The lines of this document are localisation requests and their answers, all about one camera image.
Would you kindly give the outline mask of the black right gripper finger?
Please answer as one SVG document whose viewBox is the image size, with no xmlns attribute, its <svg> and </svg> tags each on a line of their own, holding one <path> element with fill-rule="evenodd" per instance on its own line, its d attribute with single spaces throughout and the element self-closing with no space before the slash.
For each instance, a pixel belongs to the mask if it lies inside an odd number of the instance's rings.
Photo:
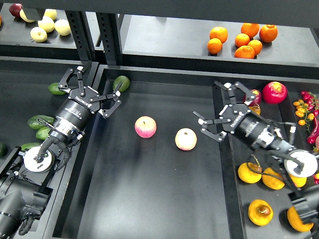
<svg viewBox="0 0 319 239">
<path fill-rule="evenodd" d="M 208 136 L 209 138 L 215 140 L 216 142 L 222 142 L 226 135 L 227 132 L 221 131 L 219 133 L 213 133 L 209 130 L 210 125 L 219 125 L 223 123 L 230 123 L 231 119 L 230 118 L 225 118 L 225 119 L 206 119 L 202 115 L 200 115 L 198 112 L 193 111 L 192 112 L 197 118 L 198 118 L 198 123 L 201 125 L 201 132 Z"/>
<path fill-rule="evenodd" d="M 249 90 L 240 82 L 231 83 L 221 83 L 219 81 L 214 82 L 221 89 L 225 90 L 228 94 L 229 101 L 232 105 L 243 103 L 250 106 L 256 99 L 256 94 Z"/>
</svg>

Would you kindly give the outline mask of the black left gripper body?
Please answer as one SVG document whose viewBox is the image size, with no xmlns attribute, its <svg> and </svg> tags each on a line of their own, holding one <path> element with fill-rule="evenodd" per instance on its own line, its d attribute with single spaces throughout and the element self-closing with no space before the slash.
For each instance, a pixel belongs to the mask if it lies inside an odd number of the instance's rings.
<svg viewBox="0 0 319 239">
<path fill-rule="evenodd" d="M 99 96 L 93 88 L 84 87 L 85 95 L 80 94 L 79 88 L 72 89 L 66 101 L 56 113 L 57 119 L 64 119 L 73 124 L 79 130 L 83 130 L 92 115 L 100 109 L 98 102 L 90 102 L 89 99 Z"/>
</svg>

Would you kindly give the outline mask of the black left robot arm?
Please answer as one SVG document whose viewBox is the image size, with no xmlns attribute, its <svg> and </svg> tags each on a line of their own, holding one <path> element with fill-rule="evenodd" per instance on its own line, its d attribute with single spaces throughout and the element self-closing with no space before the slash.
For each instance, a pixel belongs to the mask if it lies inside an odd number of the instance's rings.
<svg viewBox="0 0 319 239">
<path fill-rule="evenodd" d="M 27 124 L 36 130 L 37 143 L 16 146 L 0 167 L 0 236 L 27 234 L 39 220 L 52 195 L 48 186 L 55 173 L 69 161 L 72 148 L 85 135 L 95 114 L 108 118 L 121 104 L 120 87 L 100 94 L 85 85 L 83 74 L 91 61 L 69 68 L 59 83 L 49 86 L 67 99 L 54 117 L 35 115 Z"/>
</svg>

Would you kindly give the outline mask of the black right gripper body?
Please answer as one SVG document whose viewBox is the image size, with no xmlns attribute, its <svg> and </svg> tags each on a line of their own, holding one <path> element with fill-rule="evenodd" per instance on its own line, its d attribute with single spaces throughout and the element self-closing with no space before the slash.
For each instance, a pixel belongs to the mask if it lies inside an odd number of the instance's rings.
<svg viewBox="0 0 319 239">
<path fill-rule="evenodd" d="M 270 123 L 245 104 L 225 105 L 219 116 L 226 120 L 223 130 L 251 149 L 267 148 L 273 142 Z"/>
</svg>

